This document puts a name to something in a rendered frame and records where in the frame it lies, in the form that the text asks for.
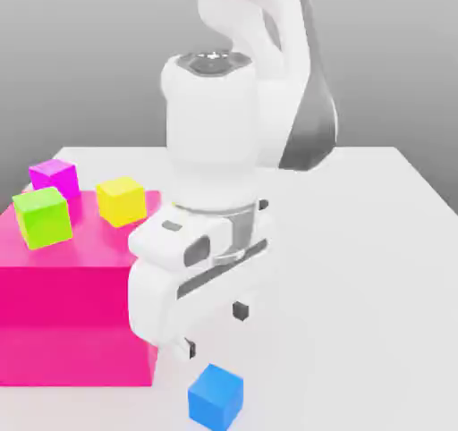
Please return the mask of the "small green cube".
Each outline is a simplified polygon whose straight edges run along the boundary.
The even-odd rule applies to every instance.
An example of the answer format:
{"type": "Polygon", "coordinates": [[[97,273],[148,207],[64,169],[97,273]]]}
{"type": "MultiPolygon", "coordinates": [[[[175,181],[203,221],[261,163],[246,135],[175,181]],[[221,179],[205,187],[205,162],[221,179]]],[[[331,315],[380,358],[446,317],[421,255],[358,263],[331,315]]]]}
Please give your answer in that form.
{"type": "Polygon", "coordinates": [[[12,201],[21,236],[30,250],[72,238],[68,203],[57,188],[24,192],[12,201]]]}

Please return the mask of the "small yellow cube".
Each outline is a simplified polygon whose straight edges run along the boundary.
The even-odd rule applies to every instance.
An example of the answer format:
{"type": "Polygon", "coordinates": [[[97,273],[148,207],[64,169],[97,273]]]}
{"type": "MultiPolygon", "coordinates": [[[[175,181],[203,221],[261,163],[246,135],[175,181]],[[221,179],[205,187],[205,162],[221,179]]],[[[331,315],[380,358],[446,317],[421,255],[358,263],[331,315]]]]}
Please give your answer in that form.
{"type": "Polygon", "coordinates": [[[124,176],[96,186],[99,215],[113,227],[135,223],[147,216],[144,188],[124,176]]]}

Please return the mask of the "large pink box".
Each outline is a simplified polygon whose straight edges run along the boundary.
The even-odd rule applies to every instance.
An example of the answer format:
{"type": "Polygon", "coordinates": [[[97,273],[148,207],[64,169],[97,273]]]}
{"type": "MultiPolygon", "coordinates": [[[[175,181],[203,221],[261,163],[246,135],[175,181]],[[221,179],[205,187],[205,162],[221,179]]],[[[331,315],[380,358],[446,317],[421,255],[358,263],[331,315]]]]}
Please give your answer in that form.
{"type": "Polygon", "coordinates": [[[69,211],[72,238],[37,250],[0,215],[0,386],[150,386],[157,348],[128,319],[136,226],[101,218],[93,191],[69,211]]]}

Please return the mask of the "small blue cube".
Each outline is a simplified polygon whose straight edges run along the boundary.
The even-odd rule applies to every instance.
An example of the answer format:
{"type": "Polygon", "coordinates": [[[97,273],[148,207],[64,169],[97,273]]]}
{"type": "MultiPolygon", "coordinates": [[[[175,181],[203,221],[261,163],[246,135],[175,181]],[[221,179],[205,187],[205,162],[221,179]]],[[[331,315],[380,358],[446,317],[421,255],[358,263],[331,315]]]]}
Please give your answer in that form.
{"type": "Polygon", "coordinates": [[[243,379],[208,364],[188,389],[189,417],[211,431],[227,431],[241,411],[243,399],[243,379]]]}

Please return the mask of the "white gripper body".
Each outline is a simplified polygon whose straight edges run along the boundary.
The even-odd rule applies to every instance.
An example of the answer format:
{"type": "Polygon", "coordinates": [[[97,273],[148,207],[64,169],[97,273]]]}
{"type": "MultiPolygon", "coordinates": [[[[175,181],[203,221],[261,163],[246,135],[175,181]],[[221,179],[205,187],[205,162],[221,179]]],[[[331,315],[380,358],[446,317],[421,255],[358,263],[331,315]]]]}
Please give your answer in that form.
{"type": "Polygon", "coordinates": [[[138,259],[128,278],[131,330],[163,347],[190,334],[193,327],[256,290],[269,278],[270,245],[251,246],[238,261],[215,266],[180,281],[175,274],[138,259]]]}

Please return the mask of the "small magenta cube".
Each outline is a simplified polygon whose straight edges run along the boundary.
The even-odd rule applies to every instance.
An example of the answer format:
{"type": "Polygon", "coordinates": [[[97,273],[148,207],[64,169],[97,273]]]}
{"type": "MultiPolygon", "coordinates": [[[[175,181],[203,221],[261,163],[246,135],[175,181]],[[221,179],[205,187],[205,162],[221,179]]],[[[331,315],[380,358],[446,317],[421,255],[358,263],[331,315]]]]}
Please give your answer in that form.
{"type": "Polygon", "coordinates": [[[29,167],[33,190],[56,187],[65,199],[81,194],[76,165],[60,159],[50,159],[29,167]]]}

